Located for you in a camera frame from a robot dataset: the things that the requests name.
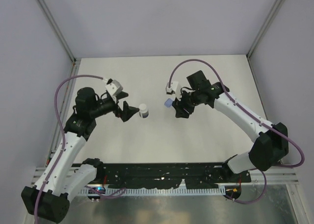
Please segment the white vitamin pill bottle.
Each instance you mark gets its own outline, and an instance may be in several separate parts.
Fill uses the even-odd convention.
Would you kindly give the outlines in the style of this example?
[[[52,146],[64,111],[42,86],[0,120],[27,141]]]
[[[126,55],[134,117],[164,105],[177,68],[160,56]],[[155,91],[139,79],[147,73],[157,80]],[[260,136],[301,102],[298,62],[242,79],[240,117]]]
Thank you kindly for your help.
[[[147,118],[149,116],[149,110],[146,104],[139,105],[139,116],[141,118]]]

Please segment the aluminium frame post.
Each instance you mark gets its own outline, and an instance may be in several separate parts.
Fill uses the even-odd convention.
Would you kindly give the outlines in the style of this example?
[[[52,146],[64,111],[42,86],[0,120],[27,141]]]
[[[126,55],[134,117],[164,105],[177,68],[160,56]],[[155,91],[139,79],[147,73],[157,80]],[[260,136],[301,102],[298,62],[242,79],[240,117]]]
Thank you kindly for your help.
[[[67,56],[69,57],[72,63],[76,62],[76,57],[74,56],[73,52],[71,51],[61,29],[59,28],[55,18],[53,17],[49,7],[45,0],[36,0],[40,9],[42,10],[45,18],[47,19],[49,25],[51,26],[52,30],[54,31],[58,41],[60,42],[61,46],[63,47],[64,51],[66,52]]]
[[[247,59],[251,59],[251,57],[253,56],[255,50],[262,41],[263,37],[266,35],[268,29],[272,25],[274,19],[276,18],[285,1],[286,0],[275,0],[274,3],[271,5],[271,8],[265,20],[263,21],[262,26],[260,27],[248,53],[246,54]]]

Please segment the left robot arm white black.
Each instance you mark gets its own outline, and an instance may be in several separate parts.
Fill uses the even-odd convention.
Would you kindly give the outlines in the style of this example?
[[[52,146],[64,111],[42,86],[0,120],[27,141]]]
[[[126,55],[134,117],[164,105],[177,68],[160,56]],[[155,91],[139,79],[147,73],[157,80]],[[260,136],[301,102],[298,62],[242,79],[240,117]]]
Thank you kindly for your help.
[[[56,154],[33,187],[24,187],[22,200],[29,214],[60,223],[66,216],[70,203],[90,182],[99,184],[104,180],[103,162],[86,159],[78,170],[68,177],[69,169],[96,127],[96,118],[114,113],[123,122],[139,112],[127,102],[120,108],[118,101],[128,97],[126,92],[110,84],[101,99],[91,87],[81,88],[75,98],[74,112],[63,128],[62,142]]]

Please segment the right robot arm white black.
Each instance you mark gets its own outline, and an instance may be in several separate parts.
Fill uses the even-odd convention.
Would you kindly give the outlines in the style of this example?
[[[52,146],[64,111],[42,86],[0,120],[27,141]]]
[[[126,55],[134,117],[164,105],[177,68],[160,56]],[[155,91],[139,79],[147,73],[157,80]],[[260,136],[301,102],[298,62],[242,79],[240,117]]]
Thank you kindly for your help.
[[[211,84],[202,71],[188,76],[187,80],[188,88],[178,82],[166,85],[166,93],[175,95],[172,107],[176,118],[189,118],[196,106],[208,105],[228,117],[253,143],[249,151],[234,155],[222,164],[226,181],[235,181],[246,170],[267,171],[288,154],[288,142],[284,139],[288,129],[283,123],[273,124],[249,108],[238,106],[236,100],[230,99],[227,87],[220,82]]]

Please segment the right aluminium frame post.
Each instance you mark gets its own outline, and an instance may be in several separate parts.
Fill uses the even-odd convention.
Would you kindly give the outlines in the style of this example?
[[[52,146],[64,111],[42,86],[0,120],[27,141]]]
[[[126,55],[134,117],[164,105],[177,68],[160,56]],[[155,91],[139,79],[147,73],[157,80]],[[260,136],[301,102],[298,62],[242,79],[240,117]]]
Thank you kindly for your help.
[[[263,37],[266,35],[268,29],[272,25],[274,19],[276,18],[285,1],[286,0],[275,0],[274,3],[271,5],[271,8],[265,20],[263,21],[262,26],[260,27],[248,53],[246,54],[247,59],[251,59],[251,57],[253,56],[255,50],[262,41]]]

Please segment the left aluminium frame post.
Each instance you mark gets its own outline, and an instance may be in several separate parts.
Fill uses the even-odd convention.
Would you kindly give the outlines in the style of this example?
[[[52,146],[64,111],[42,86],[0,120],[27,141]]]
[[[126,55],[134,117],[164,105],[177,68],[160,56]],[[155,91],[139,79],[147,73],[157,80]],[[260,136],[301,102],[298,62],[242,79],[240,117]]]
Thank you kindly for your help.
[[[36,0],[40,9],[42,10],[45,18],[47,19],[49,25],[51,26],[52,30],[54,31],[58,41],[60,42],[61,46],[63,47],[64,51],[66,52],[67,56],[69,57],[72,63],[76,62],[76,57],[74,56],[73,52],[71,51],[61,29],[59,28],[55,18],[53,17],[49,7],[45,0]]]

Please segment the clear blue pill organizer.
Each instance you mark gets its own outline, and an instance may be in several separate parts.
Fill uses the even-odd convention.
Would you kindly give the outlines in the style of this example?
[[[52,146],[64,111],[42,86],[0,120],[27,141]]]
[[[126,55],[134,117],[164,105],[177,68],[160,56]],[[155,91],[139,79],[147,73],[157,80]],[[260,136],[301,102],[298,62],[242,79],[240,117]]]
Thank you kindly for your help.
[[[168,98],[168,99],[164,102],[164,105],[165,105],[167,108],[170,108],[170,107],[172,107],[172,105],[173,105],[174,102],[175,102],[174,99]]]

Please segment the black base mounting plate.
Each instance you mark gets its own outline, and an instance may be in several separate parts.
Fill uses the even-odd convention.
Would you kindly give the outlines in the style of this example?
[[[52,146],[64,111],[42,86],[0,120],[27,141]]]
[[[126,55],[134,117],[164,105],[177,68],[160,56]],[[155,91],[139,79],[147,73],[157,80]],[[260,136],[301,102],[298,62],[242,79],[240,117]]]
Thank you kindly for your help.
[[[223,163],[124,163],[104,164],[94,182],[119,189],[177,189],[184,181],[188,189],[216,188],[218,183],[250,183],[246,170],[234,174]]]

